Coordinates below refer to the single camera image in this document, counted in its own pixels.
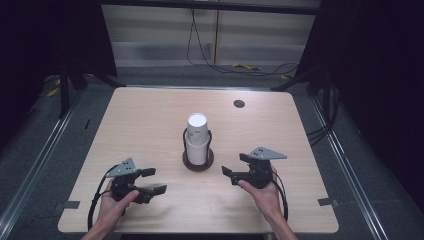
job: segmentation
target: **gray floor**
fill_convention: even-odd
[[[262,67],[272,71],[275,67]],[[269,89],[284,83],[278,75],[252,77],[232,73],[218,73],[206,66],[119,68],[116,80],[131,85],[246,87]],[[62,204],[68,200],[91,142],[96,134],[113,88],[88,76],[89,86],[84,92],[72,92],[76,102],[74,112],[54,151],[47,159],[36,185],[16,220],[8,239],[80,239],[80,234],[63,234],[57,223]],[[311,98],[306,95],[307,83],[297,84],[290,92],[298,107],[305,131],[321,127]],[[12,141],[0,153],[0,211],[4,213],[21,183],[54,129],[60,112],[60,96],[46,97],[51,84],[46,84],[28,115],[28,120]],[[409,196],[376,158],[366,141],[360,137],[349,113],[341,104],[334,126],[359,182],[366,193],[387,239],[424,239],[424,218]],[[313,148],[318,167],[334,206],[340,228],[334,234],[302,234],[300,239],[378,239],[370,230],[360,204],[327,138]],[[181,236],[168,236],[182,239]]]

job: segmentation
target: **white wall panel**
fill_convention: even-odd
[[[299,7],[318,7],[320,3],[319,0],[223,1]],[[191,10],[104,5],[103,13],[118,67],[190,64],[186,55]],[[195,20],[202,49],[210,63],[278,65],[300,60],[314,16],[195,10]],[[195,32],[189,56],[195,63],[204,62]]]

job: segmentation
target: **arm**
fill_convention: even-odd
[[[121,201],[117,202],[112,198],[112,192],[110,191],[111,185],[112,180],[109,181],[109,184],[105,189],[105,193],[102,194],[97,221],[82,238],[83,240],[105,239],[111,235],[115,230],[116,224],[118,224],[124,209],[128,207],[139,194],[137,190],[134,190],[128,193]]]
[[[273,183],[269,183],[263,189],[256,189],[248,182],[240,180],[238,185],[248,192],[255,200],[256,206],[259,211],[264,215],[265,219],[269,222],[272,230],[274,231],[277,239],[292,240],[297,239],[286,220],[281,213],[280,200],[278,198],[278,190]]]

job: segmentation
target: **metal rail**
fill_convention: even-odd
[[[65,131],[66,126],[74,112],[75,106],[78,104],[82,92],[79,92],[72,104],[71,108],[66,112],[66,114],[59,119],[56,123],[52,133],[50,134],[46,144],[29,170],[24,181],[21,183],[20,187],[16,191],[15,195],[9,201],[6,209],[3,211],[0,217],[0,240],[6,240],[12,231],[13,226],[16,223],[19,215],[22,212],[26,202],[28,201],[32,191],[35,188],[35,185],[40,178],[44,167],[46,166],[51,154],[53,153],[57,143],[59,142],[62,133]]]
[[[316,97],[311,97],[312,103],[315,108],[315,112],[318,115],[319,121],[321,125],[324,127],[326,126],[326,120],[324,118],[324,115],[322,113],[323,109]],[[361,183],[358,180],[358,177],[356,176],[355,172],[353,171],[352,166],[350,165],[350,161],[346,156],[345,151],[343,150],[339,140],[337,139],[337,136],[333,130],[330,130],[328,132],[328,141],[330,142],[331,147],[333,148],[333,151],[337,157],[337,160],[340,164],[340,167],[343,171],[343,174],[346,177],[346,180],[352,190],[352,193],[355,197],[356,202],[359,205],[359,208],[361,209],[361,212],[365,218],[365,221],[368,224],[368,227],[371,230],[372,235],[374,236],[374,239],[376,240],[387,240],[388,237],[386,235],[386,232],[384,231],[383,225],[380,222],[380,219],[374,210],[373,206],[371,205],[368,196],[366,195],[364,189],[362,188]]]

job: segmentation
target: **small round object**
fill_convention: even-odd
[[[243,108],[246,104],[242,100],[235,100],[234,106],[237,108]]]

